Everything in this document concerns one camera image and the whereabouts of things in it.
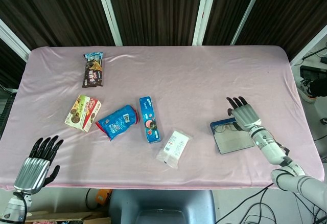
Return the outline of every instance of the snack package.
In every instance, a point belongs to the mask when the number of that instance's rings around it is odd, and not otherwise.
[[[150,96],[139,99],[145,134],[149,143],[159,142],[161,140],[158,126],[156,123],[155,113],[153,110]]]
[[[88,132],[100,107],[101,103],[99,100],[80,95],[71,108],[65,120],[65,124],[83,132]]]
[[[165,147],[160,150],[156,158],[170,167],[177,169],[178,161],[190,139],[190,136],[181,131],[175,130],[172,136],[170,136]]]
[[[138,116],[136,110],[132,106],[126,105],[100,119],[96,122],[96,125],[108,135],[109,140],[112,140],[117,135],[125,132],[130,125],[136,124],[137,122]]]
[[[103,52],[84,54],[86,59],[84,82],[82,87],[102,86]]]

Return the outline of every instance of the pink cloth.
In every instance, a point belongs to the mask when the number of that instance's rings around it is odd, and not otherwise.
[[[104,52],[103,87],[82,88],[83,54]],[[96,120],[138,99],[154,101],[162,142],[147,143],[142,124],[109,141],[64,120],[79,94],[99,99]],[[32,51],[0,141],[0,187],[11,189],[40,137],[64,143],[51,167],[53,187],[219,189],[266,186],[272,166],[257,147],[220,155],[210,122],[226,119],[226,97],[243,96],[307,174],[324,171],[285,52],[274,46],[76,47]],[[175,170],[155,159],[174,129],[193,136]]]

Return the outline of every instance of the brown curtain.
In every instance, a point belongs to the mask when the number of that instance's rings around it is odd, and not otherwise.
[[[327,0],[257,0],[238,45],[281,46],[291,60],[327,25]]]
[[[214,0],[203,45],[229,45],[251,0]]]
[[[0,84],[18,88],[25,62],[0,39]]]
[[[128,46],[191,45],[200,0],[111,0]]]
[[[0,18],[30,49],[114,45],[100,0],[0,0]]]

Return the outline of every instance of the white robotic arm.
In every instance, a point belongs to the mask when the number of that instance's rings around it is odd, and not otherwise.
[[[272,134],[261,126],[261,120],[243,97],[227,98],[234,109],[228,109],[233,115],[238,130],[250,133],[254,143],[270,164],[280,165],[280,169],[271,172],[272,181],[284,191],[299,193],[316,206],[327,211],[327,185],[305,174],[303,169],[289,158]]]
[[[9,200],[9,203],[0,218],[0,224],[24,224],[28,207],[31,206],[31,195],[38,193],[42,187],[52,182],[58,172],[57,165],[53,173],[46,177],[49,167],[56,156],[57,150],[63,143],[63,140],[54,143],[58,136],[52,139],[47,138],[43,141],[40,138],[33,146],[33,149],[28,158],[25,159],[14,183],[14,197]]]

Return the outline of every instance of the white snack package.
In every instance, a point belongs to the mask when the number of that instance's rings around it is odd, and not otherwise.
[[[181,157],[186,144],[191,139],[190,136],[187,136],[181,131],[174,131],[170,136],[167,144],[157,155],[157,159],[165,164],[168,164],[170,167],[177,169],[178,161]]]

